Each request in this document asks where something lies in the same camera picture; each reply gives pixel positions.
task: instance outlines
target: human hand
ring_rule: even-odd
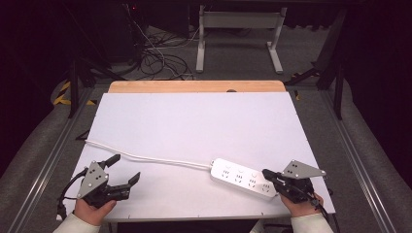
[[[75,216],[88,224],[99,226],[102,224],[103,217],[106,216],[116,206],[116,201],[112,200],[99,209],[90,206],[85,200],[76,201]]]
[[[315,197],[319,200],[321,205],[324,204],[324,199],[315,193]],[[289,200],[287,197],[281,194],[281,200],[285,204],[285,206],[288,208],[288,210],[291,212],[292,217],[297,217],[297,216],[310,216],[314,214],[321,213],[321,210],[315,210],[315,207],[312,206],[310,201],[305,201],[302,203],[297,203],[294,204],[293,201]]]

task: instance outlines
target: yellow and black hazard tape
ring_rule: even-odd
[[[64,94],[66,94],[67,89],[70,87],[70,81],[66,80],[64,83],[63,87],[60,89],[60,92],[58,92],[57,98],[55,98],[53,104],[58,105],[58,104],[63,104],[63,105],[71,105],[72,101],[64,99]],[[88,100],[87,105],[97,105],[97,100]]]

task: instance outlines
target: power strip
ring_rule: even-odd
[[[217,158],[212,162],[210,174],[214,182],[235,187],[266,200],[277,195],[275,186],[264,178],[262,172],[221,158]]]

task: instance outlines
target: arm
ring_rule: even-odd
[[[316,198],[324,204],[324,199],[315,194]],[[291,200],[281,195],[282,202],[291,212],[292,228],[294,233],[315,233],[333,232],[321,213],[321,210],[315,210],[309,201],[294,204]]]
[[[53,233],[98,233],[103,217],[116,206],[110,201],[99,209],[89,206],[83,199],[76,201],[75,213],[70,214]]]

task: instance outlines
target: sleeve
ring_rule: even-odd
[[[99,229],[100,226],[90,225],[75,215],[70,214],[53,233],[98,233]]]
[[[291,221],[294,233],[333,233],[322,214],[292,217]]]

